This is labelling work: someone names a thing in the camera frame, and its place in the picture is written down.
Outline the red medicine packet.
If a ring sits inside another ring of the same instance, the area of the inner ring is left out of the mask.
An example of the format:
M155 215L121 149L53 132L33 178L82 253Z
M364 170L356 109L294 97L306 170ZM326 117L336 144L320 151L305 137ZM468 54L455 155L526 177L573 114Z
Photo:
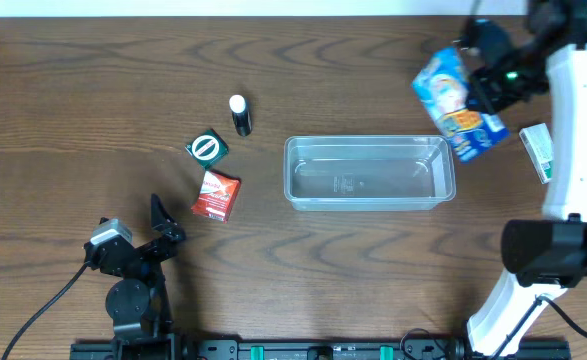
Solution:
M227 223L239 193L241 181L206 171L198 197L191 207L195 215Z

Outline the blue fever patch box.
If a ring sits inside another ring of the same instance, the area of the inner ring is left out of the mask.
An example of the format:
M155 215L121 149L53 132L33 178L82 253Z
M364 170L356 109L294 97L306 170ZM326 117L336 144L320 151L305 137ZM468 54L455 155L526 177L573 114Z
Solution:
M469 162L508 137L497 115L470 110L471 90L458 52L447 47L436 52L417 74L412 87L462 163Z

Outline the white green medicine box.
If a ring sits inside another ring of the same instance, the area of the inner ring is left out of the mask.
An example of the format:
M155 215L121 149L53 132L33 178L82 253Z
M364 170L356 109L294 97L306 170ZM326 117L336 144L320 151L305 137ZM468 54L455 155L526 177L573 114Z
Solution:
M533 163L536 173L542 184L552 179L553 170L553 142L544 123L523 128L519 137Z

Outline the green Zam-Buk box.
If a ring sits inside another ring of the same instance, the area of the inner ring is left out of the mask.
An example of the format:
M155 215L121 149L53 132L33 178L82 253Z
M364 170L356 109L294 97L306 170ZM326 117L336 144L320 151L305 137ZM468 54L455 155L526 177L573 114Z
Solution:
M188 142L185 150L204 169L211 168L229 153L228 145L213 129Z

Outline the dark bottle white cap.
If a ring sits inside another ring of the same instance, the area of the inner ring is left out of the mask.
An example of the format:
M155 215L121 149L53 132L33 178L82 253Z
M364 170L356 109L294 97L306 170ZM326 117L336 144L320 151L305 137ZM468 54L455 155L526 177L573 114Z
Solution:
M247 100L242 95L235 94L229 99L229 107L237 133L242 137L250 135L252 121Z

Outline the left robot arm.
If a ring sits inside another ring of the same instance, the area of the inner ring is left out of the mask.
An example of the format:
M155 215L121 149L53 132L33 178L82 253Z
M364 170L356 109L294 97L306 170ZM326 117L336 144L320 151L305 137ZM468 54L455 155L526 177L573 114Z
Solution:
M105 300L113 322L116 359L182 357L162 263L177 255L186 235L156 194L150 199L150 217L159 236L139 247L132 244L132 233L117 218L101 219L84 244L87 267L119 279Z

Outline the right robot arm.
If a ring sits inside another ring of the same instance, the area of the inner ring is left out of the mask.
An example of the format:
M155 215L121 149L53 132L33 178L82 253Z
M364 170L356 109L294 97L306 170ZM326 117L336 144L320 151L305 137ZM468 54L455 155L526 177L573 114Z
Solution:
M482 61L469 77L468 108L493 115L548 93L554 152L542 218L504 227L504 268L467 321L467 359L558 358L564 345L522 337L587 277L587 0L532 1L525 26L531 38L515 46L497 24L470 15L458 41Z

